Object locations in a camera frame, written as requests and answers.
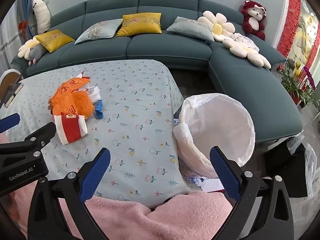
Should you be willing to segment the red envelope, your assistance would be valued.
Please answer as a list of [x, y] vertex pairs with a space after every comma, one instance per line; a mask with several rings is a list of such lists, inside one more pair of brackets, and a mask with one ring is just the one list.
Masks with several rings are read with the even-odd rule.
[[78, 74], [75, 79], [78, 79], [78, 80], [87, 80], [89, 81], [90, 80], [90, 77], [89, 76], [84, 76], [84, 72], [81, 72], [80, 74]]

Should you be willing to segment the orange snack bag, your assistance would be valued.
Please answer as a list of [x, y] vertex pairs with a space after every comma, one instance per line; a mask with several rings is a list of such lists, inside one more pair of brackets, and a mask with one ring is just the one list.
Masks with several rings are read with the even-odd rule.
[[49, 110], [52, 115], [83, 115], [88, 119], [94, 111], [93, 102], [86, 90], [89, 77], [73, 77], [61, 84], [49, 99]]

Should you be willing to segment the pink folded cloth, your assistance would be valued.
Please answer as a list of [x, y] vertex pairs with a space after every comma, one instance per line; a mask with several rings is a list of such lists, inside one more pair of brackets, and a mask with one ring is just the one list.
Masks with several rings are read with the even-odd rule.
[[259, 47], [247, 36], [244, 36], [240, 33], [234, 33], [231, 38], [235, 41], [238, 42], [240, 44], [242, 44], [243, 46], [246, 46], [247, 48], [253, 49], [257, 52], [259, 52]]

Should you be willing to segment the blue wrapper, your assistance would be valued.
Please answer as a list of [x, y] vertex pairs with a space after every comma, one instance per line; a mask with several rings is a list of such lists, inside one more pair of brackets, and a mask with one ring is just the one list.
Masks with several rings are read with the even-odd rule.
[[103, 114], [103, 102], [102, 100], [98, 100], [97, 102], [94, 103], [94, 116], [96, 119], [101, 120], [104, 118], [104, 114]]

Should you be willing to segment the red white paper cup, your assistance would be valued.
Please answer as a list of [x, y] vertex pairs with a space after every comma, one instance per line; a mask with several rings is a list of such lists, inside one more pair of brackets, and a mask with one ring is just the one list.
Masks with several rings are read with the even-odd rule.
[[63, 145], [75, 142], [88, 133], [84, 115], [55, 115], [54, 123]]

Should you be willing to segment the white tissue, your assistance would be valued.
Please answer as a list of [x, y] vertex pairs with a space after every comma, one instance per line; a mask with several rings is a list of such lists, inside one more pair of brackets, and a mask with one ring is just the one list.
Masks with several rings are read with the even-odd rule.
[[92, 103], [96, 103], [101, 100], [100, 88], [97, 86], [87, 87], [84, 91], [89, 96]]

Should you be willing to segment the red wall hanging decoration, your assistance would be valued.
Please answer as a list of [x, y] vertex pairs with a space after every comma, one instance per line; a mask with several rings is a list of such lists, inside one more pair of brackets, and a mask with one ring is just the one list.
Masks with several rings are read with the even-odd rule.
[[277, 51], [312, 68], [319, 50], [319, 18], [306, 0], [284, 0]]

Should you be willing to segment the white long plush toy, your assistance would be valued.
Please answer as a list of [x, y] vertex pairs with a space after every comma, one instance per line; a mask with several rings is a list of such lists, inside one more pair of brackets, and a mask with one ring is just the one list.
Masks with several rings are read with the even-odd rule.
[[43, 34], [50, 29], [50, 11], [44, 0], [32, 0], [31, 6], [37, 22], [37, 33]]

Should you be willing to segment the yellow cushion centre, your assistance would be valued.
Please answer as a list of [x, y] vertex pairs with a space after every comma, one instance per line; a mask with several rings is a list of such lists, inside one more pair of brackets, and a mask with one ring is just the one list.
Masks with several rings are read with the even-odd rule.
[[133, 36], [144, 33], [161, 34], [161, 13], [140, 12], [123, 16], [121, 28], [116, 37]]

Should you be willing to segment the pink fluffy blanket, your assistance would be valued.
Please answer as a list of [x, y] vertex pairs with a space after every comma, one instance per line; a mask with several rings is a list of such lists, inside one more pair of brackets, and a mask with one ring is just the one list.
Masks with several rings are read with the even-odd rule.
[[34, 193], [27, 239], [211, 239], [232, 212], [219, 192], [179, 194], [155, 209], [94, 195], [83, 203], [79, 171], [24, 187]]

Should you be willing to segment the dark green sectional sofa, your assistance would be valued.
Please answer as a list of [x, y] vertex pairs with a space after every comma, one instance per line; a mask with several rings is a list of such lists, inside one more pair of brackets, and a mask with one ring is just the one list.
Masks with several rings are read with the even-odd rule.
[[105, 40], [69, 43], [47, 53], [34, 66], [14, 57], [11, 65], [24, 77], [74, 64], [153, 59], [168, 68], [190, 69], [212, 80], [218, 92], [238, 100], [251, 115], [257, 142], [296, 135], [303, 122], [294, 101], [280, 81], [265, 68], [234, 56], [222, 43], [207, 44], [197, 38], [168, 31], [178, 17], [199, 18], [205, 11], [224, 14], [237, 31], [243, 16], [227, 6], [208, 0], [88, 0], [51, 18], [51, 29], [78, 38], [91, 25], [139, 12], [161, 14], [160, 34], [138, 34]]

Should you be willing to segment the light grey cushion right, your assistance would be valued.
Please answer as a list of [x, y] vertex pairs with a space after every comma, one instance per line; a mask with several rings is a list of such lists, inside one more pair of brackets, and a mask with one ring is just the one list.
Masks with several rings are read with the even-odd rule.
[[212, 28], [209, 25], [180, 16], [176, 17], [173, 24], [167, 28], [167, 31], [199, 38], [206, 42], [214, 42]]

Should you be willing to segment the white flower pillow upright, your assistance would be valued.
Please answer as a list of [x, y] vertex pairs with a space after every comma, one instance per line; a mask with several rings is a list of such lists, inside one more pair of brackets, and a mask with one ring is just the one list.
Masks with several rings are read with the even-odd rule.
[[206, 10], [197, 21], [209, 26], [213, 38], [217, 42], [223, 42], [224, 39], [231, 38], [235, 33], [234, 24], [228, 22], [226, 16], [219, 12], [214, 15], [211, 11]]

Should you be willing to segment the wooden chair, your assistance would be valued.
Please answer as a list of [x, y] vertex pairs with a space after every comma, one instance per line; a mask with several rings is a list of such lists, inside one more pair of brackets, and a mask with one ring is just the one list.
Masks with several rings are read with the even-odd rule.
[[9, 107], [17, 93], [21, 90], [22, 74], [15, 69], [6, 70], [1, 76], [1, 106]]

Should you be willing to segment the grey plush toy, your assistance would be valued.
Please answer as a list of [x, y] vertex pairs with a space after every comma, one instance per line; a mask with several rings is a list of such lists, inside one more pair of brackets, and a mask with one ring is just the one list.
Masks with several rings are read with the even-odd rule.
[[29, 53], [29, 66], [35, 64], [42, 57], [42, 55], [47, 52], [48, 50], [40, 43], [34, 46]]

